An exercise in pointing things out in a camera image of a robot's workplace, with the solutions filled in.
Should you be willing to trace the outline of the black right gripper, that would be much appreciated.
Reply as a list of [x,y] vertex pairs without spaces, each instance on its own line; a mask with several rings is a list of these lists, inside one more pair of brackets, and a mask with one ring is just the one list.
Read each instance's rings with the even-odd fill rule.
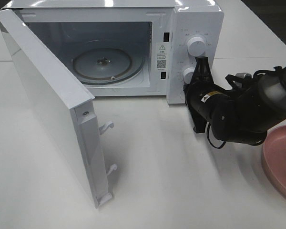
[[229,97],[225,90],[214,84],[208,57],[196,57],[192,83],[184,85],[185,104],[194,123],[194,132],[204,133],[216,106]]

